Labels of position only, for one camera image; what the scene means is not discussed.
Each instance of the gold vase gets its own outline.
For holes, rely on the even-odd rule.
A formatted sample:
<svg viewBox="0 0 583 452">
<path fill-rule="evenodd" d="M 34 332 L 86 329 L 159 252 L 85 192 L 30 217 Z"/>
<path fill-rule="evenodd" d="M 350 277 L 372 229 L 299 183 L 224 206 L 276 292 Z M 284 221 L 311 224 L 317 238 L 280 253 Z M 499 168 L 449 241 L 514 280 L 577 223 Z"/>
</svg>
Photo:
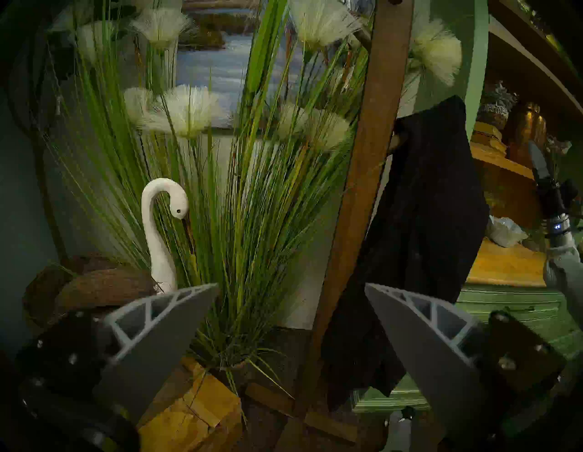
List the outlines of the gold vase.
<svg viewBox="0 0 583 452">
<path fill-rule="evenodd" d="M 540 107 L 528 102 L 512 109 L 503 135 L 508 146 L 507 158 L 532 168 L 528 142 L 533 140 L 541 150 L 546 142 L 546 120 L 540 115 Z"/>
</svg>

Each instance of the wooden furniture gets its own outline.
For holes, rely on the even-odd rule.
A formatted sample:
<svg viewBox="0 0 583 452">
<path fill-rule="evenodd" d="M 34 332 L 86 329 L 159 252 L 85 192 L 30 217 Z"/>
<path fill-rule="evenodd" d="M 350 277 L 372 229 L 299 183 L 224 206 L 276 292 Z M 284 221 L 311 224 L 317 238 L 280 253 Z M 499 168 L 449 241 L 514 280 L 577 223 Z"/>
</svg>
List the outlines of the wooden furniture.
<svg viewBox="0 0 583 452">
<path fill-rule="evenodd" d="M 403 0 L 399 5 L 377 3 L 367 80 L 346 188 L 310 347 L 297 380 L 294 413 L 301 418 L 314 398 L 320 377 L 319 357 L 324 333 L 354 270 L 373 211 L 401 98 L 412 20 L 413 0 Z"/>
<path fill-rule="evenodd" d="M 583 332 L 567 312 L 562 293 L 546 288 L 467 285 L 459 295 L 457 306 L 487 321 L 490 312 L 504 310 L 538 333 L 567 359 L 583 349 Z M 355 391 L 352 396 L 356 412 L 390 412 L 410 405 L 429 407 L 413 380 L 406 375 L 385 397 L 373 388 Z"/>
<path fill-rule="evenodd" d="M 502 80 L 522 100 L 540 104 L 549 133 L 573 131 L 583 121 L 583 82 L 524 18 L 512 0 L 489 0 L 490 26 L 485 78 Z M 541 218 L 532 170 L 484 146 L 470 148 L 485 192 L 498 198 L 494 216 L 508 216 L 530 228 Z M 457 306 L 487 321 L 493 310 L 505 310 L 537 332 L 566 358 L 583 349 L 583 332 L 566 309 L 563 294 L 546 288 L 545 255 L 517 245 L 502 248 L 484 239 Z M 427 408 L 415 382 L 405 376 L 390 397 L 368 388 L 355 391 L 356 412 L 389 412 L 407 405 Z"/>
</svg>

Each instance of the plastic bag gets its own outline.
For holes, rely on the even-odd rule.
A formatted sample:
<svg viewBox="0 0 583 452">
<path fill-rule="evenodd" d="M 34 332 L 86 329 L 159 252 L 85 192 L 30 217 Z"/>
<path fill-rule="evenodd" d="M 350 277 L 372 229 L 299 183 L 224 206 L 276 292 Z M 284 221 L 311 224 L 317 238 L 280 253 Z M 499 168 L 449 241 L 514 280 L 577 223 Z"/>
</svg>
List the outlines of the plastic bag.
<svg viewBox="0 0 583 452">
<path fill-rule="evenodd" d="M 528 234 L 510 218 L 496 218 L 491 215 L 486 228 L 486 236 L 504 248 L 513 247 L 519 241 L 528 238 Z"/>
</svg>

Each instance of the wooden beam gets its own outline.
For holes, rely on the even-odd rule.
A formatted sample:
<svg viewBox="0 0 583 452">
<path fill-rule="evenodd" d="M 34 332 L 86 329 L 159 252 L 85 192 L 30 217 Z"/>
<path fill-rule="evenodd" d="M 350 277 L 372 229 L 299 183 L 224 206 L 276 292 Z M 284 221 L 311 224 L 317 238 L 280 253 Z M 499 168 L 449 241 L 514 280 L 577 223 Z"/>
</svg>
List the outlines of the wooden beam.
<svg viewBox="0 0 583 452">
<path fill-rule="evenodd" d="M 377 1 L 367 79 L 346 189 L 307 358 L 295 392 L 294 414 L 299 418 L 303 418 L 310 407 L 322 368 L 319 360 L 322 339 L 340 294 L 354 271 L 373 211 L 401 98 L 412 21 L 413 0 L 403 0 L 399 5 Z"/>
<path fill-rule="evenodd" d="M 342 438 L 350 443 L 356 444 L 359 437 L 359 428 L 357 425 L 338 422 L 323 414 L 316 413 L 315 411 L 308 411 L 306 413 L 304 424 L 329 435 Z"/>
<path fill-rule="evenodd" d="M 269 409 L 280 412 L 288 417 L 293 416 L 293 399 L 290 399 L 284 394 L 276 393 L 257 383 L 249 383 L 245 390 L 245 395 Z"/>
</svg>

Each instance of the green cabinet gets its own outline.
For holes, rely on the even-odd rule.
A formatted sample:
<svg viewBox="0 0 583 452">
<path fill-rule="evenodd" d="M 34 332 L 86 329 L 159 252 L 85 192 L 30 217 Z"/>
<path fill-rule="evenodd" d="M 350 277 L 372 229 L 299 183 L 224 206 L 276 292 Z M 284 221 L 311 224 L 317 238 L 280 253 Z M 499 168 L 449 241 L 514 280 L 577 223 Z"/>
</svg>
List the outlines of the green cabinet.
<svg viewBox="0 0 583 452">
<path fill-rule="evenodd" d="M 492 311 L 504 310 L 539 334 L 566 358 L 583 349 L 583 332 L 569 313 L 562 293 L 548 289 L 467 285 L 458 307 L 486 322 Z M 389 412 L 407 405 L 428 408 L 415 382 L 407 374 L 390 397 L 369 388 L 353 393 L 355 412 Z"/>
</svg>

